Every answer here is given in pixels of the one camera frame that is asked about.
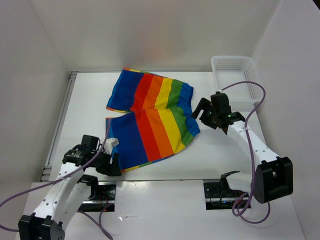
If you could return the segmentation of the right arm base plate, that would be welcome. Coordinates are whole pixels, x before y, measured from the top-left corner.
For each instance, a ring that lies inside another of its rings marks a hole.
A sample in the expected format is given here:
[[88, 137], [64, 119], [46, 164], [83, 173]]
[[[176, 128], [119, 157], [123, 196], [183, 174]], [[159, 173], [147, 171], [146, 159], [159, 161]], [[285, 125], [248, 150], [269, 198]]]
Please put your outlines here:
[[222, 190], [218, 179], [203, 182], [205, 207], [211, 210], [231, 210], [233, 204], [240, 195], [240, 190]]

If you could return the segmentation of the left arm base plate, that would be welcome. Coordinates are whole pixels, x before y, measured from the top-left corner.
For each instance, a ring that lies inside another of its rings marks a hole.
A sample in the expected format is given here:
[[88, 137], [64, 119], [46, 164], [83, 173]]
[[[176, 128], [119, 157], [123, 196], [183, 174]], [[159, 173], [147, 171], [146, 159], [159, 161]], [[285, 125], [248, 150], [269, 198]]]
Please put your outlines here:
[[82, 212], [114, 212], [116, 182], [100, 181], [96, 190], [86, 199], [79, 210]]

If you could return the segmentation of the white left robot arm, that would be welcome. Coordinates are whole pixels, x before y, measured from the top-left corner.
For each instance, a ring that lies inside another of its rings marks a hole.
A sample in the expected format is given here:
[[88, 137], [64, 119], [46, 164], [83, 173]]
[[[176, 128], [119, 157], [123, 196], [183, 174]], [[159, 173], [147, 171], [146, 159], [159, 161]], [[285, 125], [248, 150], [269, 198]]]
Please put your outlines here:
[[100, 194], [98, 178], [85, 174], [88, 168], [110, 177], [120, 176], [117, 138], [104, 142], [95, 136], [84, 135], [81, 143], [65, 153], [57, 182], [48, 190], [39, 206], [18, 222], [22, 240], [63, 240], [71, 219], [83, 201], [94, 200]]

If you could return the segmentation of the rainbow striped shorts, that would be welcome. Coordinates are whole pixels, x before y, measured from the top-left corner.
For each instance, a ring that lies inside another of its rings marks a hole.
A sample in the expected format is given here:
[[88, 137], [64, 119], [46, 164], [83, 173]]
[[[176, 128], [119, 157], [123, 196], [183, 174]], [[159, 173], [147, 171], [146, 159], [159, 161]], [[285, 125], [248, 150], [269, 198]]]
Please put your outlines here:
[[123, 113], [106, 120], [109, 136], [119, 144], [121, 172], [169, 158], [184, 150], [200, 133], [192, 118], [194, 88], [183, 81], [124, 68], [106, 109]]

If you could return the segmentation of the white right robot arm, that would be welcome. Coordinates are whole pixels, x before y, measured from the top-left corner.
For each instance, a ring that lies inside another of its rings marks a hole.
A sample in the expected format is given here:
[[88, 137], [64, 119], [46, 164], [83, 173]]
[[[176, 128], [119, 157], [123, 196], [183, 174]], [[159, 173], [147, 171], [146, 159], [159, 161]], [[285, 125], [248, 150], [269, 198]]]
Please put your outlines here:
[[294, 191], [293, 163], [272, 151], [246, 123], [238, 111], [233, 112], [225, 93], [216, 92], [210, 99], [201, 98], [191, 115], [212, 129], [221, 129], [242, 149], [251, 161], [251, 174], [238, 170], [220, 176], [219, 191], [230, 197], [236, 191], [253, 194], [264, 204]]

